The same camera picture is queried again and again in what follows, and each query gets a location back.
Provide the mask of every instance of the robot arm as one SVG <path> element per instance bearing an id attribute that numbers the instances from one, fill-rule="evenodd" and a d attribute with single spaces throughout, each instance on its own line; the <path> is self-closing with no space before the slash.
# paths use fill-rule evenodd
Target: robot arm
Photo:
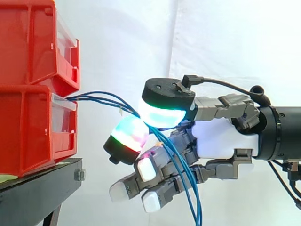
<path id="1" fill-rule="evenodd" d="M 190 91 L 191 81 L 197 83 L 196 77 L 184 77 L 183 81 L 151 79 L 146 82 L 142 97 L 158 108 L 185 110 L 182 120 L 192 123 L 184 123 L 172 132 L 170 140 L 190 166 L 197 183 L 209 178 L 238 179 L 240 173 L 252 168 L 252 157 L 284 160 L 294 166 L 295 179 L 301 179 L 300 167 L 291 164 L 301 159 L 301 107 L 272 107 L 259 87 L 253 87 L 250 96 L 195 97 Z M 212 160 L 205 166 L 193 165 L 199 158 Z M 135 173 L 111 186 L 113 201 L 132 199 L 146 190 L 142 195 L 144 209 L 154 212 L 184 191 L 182 180 L 161 145 L 136 159 L 134 169 Z"/>

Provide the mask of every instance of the red plastic drawer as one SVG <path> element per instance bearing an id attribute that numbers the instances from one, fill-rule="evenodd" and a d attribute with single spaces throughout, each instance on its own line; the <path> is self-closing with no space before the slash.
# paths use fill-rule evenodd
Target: red plastic drawer
<path id="1" fill-rule="evenodd" d="M 0 175 L 22 177 L 77 151 L 77 105 L 46 86 L 0 86 Z"/>
<path id="2" fill-rule="evenodd" d="M 0 84 L 47 85 L 59 95 L 79 90 L 79 41 L 53 0 L 0 0 Z"/>

